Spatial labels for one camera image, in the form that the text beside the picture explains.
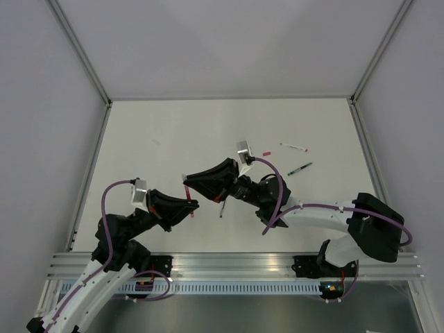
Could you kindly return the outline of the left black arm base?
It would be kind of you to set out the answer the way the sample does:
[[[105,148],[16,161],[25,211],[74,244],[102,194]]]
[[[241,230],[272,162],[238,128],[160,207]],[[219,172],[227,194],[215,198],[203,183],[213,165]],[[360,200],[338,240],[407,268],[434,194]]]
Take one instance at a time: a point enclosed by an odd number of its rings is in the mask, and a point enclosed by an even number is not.
[[[173,268],[173,257],[170,255],[151,255],[144,257],[136,266],[135,277],[152,278],[157,276],[157,272],[167,276],[171,276]]]

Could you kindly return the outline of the blue gel pen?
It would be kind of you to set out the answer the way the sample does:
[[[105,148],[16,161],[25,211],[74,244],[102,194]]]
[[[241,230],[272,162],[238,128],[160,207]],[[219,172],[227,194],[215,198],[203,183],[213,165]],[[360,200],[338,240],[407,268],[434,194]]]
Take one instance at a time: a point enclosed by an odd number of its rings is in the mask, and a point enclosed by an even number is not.
[[[219,211],[219,218],[222,219],[223,218],[223,213],[225,211],[225,206],[227,203],[227,199],[225,199],[222,203],[221,203],[221,209]]]

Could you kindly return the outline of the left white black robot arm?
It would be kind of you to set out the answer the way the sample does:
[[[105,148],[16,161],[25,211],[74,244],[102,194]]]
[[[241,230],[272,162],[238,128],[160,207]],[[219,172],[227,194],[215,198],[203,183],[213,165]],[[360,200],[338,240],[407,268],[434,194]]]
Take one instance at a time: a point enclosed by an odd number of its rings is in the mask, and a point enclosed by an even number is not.
[[[84,271],[53,310],[30,319],[29,332],[85,332],[123,284],[149,272],[151,252],[136,236],[157,225],[170,232],[199,207],[197,200],[156,189],[136,190],[133,205],[128,216],[102,213],[95,234],[99,242]]]

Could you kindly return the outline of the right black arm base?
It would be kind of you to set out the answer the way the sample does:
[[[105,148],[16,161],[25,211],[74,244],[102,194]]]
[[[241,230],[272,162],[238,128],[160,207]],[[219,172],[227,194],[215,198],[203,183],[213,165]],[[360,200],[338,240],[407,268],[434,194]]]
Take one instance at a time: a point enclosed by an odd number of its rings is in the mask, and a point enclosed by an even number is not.
[[[327,262],[318,263],[316,255],[296,255],[293,256],[291,269],[297,278],[353,278],[357,272],[357,263],[350,262],[344,267],[338,268]]]

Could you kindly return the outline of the red gel pen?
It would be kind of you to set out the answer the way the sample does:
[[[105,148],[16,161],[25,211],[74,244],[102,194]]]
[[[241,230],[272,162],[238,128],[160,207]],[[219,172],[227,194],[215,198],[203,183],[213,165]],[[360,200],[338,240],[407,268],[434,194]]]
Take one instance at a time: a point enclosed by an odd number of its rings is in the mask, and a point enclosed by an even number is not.
[[[192,203],[192,200],[191,200],[191,194],[190,194],[190,190],[189,190],[189,187],[184,183],[184,181],[187,179],[187,175],[186,174],[182,174],[182,182],[183,182],[183,186],[184,186],[184,189],[185,189],[185,195],[186,195],[186,197],[187,197],[187,201],[189,201],[189,203]],[[190,212],[190,217],[191,218],[194,218],[195,217],[195,215],[194,215],[194,210],[192,210],[191,212]]]

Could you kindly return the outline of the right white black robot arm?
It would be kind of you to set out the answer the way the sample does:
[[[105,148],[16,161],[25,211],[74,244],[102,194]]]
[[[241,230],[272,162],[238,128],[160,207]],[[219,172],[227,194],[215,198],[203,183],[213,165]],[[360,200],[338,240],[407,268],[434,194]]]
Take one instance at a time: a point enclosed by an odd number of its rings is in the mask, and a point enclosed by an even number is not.
[[[185,176],[183,183],[215,203],[231,196],[256,207],[266,231],[314,227],[340,232],[341,237],[325,240],[316,256],[316,267],[326,276],[334,276],[360,259],[394,263],[404,246],[404,218],[371,194],[333,203],[306,202],[292,196],[276,170],[255,182],[230,158]]]

